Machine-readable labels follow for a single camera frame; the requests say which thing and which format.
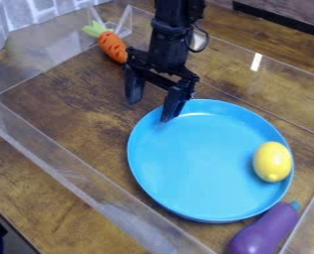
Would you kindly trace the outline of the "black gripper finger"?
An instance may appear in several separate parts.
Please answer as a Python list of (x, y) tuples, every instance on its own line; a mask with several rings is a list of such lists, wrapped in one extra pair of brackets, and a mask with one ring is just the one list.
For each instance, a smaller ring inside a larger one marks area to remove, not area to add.
[(165, 97), (161, 121), (168, 122), (180, 115), (184, 105), (193, 97), (195, 90), (189, 87), (172, 86)]
[(125, 66), (125, 97), (129, 104), (134, 104), (142, 98), (145, 77), (142, 72), (129, 64)]

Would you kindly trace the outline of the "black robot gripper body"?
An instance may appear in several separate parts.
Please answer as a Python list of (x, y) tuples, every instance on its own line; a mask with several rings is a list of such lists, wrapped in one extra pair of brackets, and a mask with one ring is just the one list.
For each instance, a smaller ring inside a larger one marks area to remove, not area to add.
[(185, 67), (191, 48), (193, 28), (191, 24), (171, 24), (160, 18), (152, 19), (152, 37), (148, 51), (129, 47), (125, 65), (138, 69), (149, 81), (169, 88), (176, 82), (161, 76), (161, 73), (176, 75), (187, 86), (200, 80), (199, 76)]

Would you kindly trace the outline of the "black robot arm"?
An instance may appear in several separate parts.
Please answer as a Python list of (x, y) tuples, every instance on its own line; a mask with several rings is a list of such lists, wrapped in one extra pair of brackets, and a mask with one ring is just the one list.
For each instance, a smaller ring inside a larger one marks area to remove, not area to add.
[(149, 50), (126, 49), (126, 100), (130, 104), (141, 100), (146, 81), (165, 88), (163, 122), (180, 115), (200, 81), (185, 63), (188, 54), (201, 51), (191, 48), (195, 28), (205, 34), (205, 43), (209, 42), (209, 34), (197, 23), (204, 18), (205, 6), (205, 0), (154, 0)]

